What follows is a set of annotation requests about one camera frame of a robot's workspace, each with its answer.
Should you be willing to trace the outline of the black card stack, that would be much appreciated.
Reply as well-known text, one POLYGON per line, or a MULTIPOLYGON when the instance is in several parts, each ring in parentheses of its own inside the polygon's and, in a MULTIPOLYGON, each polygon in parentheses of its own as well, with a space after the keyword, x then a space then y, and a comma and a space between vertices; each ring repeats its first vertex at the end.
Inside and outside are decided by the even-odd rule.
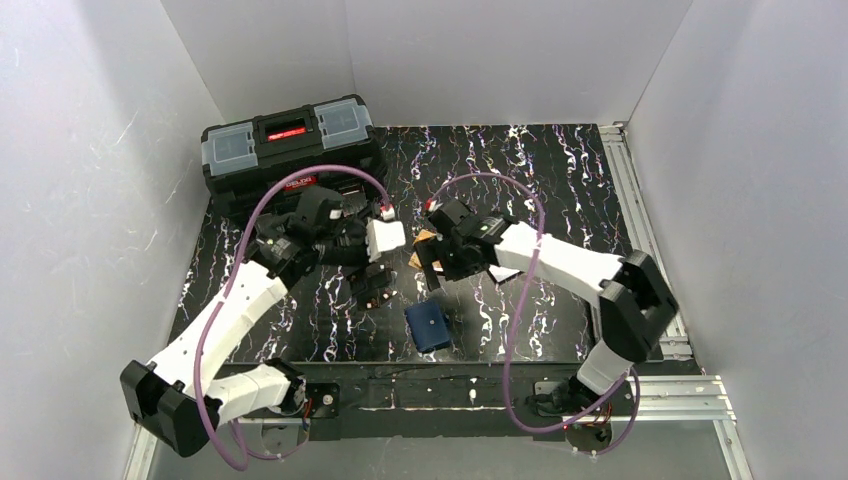
POLYGON ((383 264, 371 264, 347 276, 351 296, 360 311, 379 308, 395 294, 396 272, 383 264))

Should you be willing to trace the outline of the orange credit card stack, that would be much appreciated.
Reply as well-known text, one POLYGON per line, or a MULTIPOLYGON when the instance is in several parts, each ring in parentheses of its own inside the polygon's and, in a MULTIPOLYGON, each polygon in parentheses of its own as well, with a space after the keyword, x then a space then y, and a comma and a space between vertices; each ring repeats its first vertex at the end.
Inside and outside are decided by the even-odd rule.
POLYGON ((430 240, 432 238, 435 238, 436 236, 436 233, 427 229, 422 229, 418 232, 418 234, 413 240, 412 255, 410 257, 410 260, 408 261, 408 265, 410 267, 413 267, 418 270, 423 269, 421 255, 419 254, 419 246, 422 245, 425 240, 430 240))

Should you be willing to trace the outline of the navy blue card holder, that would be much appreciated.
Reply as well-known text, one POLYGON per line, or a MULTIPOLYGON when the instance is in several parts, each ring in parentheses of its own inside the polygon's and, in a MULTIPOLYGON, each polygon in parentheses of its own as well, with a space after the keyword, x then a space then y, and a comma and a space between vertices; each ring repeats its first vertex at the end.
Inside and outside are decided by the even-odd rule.
POLYGON ((404 309, 404 317, 419 353, 430 353, 451 345, 448 318, 437 301, 413 304, 404 309))

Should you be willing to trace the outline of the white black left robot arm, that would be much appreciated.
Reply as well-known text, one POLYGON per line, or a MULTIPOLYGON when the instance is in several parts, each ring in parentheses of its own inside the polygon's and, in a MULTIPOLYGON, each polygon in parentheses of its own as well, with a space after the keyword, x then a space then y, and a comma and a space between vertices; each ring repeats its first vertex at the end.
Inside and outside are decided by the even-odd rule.
POLYGON ((202 450, 219 426, 257 410, 296 416, 309 406, 306 379, 286 361, 267 360, 221 378, 231 352, 259 320, 324 265, 350 269, 366 307, 391 297, 380 257, 406 243, 391 207, 348 214, 342 194, 309 187, 297 207, 261 214, 222 289, 190 325, 151 360, 133 360, 120 383, 134 422, 181 457, 202 450))

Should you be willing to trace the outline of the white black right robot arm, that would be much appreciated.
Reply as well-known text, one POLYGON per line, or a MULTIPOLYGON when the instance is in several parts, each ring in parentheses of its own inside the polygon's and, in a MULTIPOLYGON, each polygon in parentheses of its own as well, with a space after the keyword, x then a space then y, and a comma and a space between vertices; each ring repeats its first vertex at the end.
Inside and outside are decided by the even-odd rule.
POLYGON ((635 250, 622 257, 578 247, 502 213, 474 213, 451 200, 426 204, 435 234, 415 250, 429 289, 483 271, 503 280, 519 272, 553 283, 600 315, 601 338, 570 379, 585 401, 607 393, 631 366, 646 361, 679 306, 655 259, 635 250))

